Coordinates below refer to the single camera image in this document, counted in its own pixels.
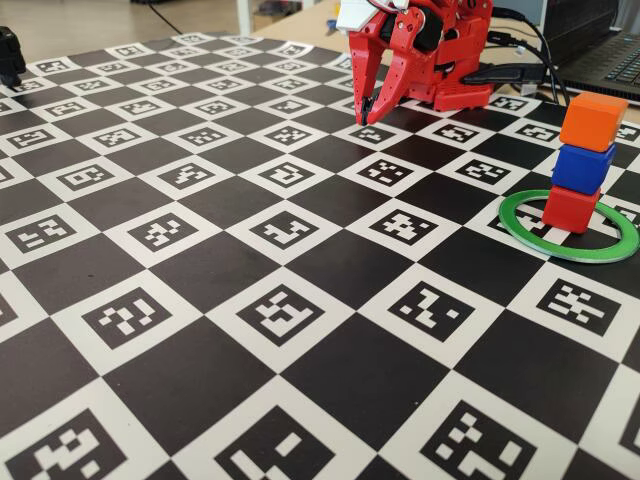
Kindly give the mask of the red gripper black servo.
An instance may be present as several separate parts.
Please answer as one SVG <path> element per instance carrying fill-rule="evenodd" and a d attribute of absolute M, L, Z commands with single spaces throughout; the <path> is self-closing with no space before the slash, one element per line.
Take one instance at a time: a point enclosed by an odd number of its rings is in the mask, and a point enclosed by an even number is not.
<path fill-rule="evenodd" d="M 376 13 L 349 33 L 356 121 L 380 121 L 401 99 L 420 63 L 442 41 L 450 18 L 449 1 L 378 1 Z M 375 100 L 376 75 L 385 50 L 392 61 Z"/>

